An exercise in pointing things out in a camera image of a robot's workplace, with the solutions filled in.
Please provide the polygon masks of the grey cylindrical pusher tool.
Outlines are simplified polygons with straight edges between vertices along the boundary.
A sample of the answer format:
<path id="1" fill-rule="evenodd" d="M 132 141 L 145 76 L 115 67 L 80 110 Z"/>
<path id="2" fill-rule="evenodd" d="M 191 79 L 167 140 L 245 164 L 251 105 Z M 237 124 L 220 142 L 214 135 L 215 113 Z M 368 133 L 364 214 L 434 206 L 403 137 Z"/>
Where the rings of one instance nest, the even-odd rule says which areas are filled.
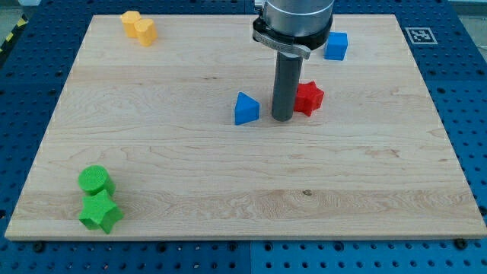
<path id="1" fill-rule="evenodd" d="M 302 62 L 303 59 L 300 56 L 277 52 L 272 93 L 272 117 L 278 121 L 288 121 L 293 116 Z"/>

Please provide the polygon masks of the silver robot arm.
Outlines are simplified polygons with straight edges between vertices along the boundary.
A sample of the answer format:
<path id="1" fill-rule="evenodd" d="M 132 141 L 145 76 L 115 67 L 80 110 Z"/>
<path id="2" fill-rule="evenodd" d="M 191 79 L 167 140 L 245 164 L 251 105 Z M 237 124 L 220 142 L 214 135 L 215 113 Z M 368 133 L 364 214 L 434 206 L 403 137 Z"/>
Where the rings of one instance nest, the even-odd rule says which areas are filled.
<path id="1" fill-rule="evenodd" d="M 278 121 L 293 116 L 302 63 L 328 40 L 333 5 L 333 0 L 254 2 L 253 39 L 276 51 L 272 117 Z"/>

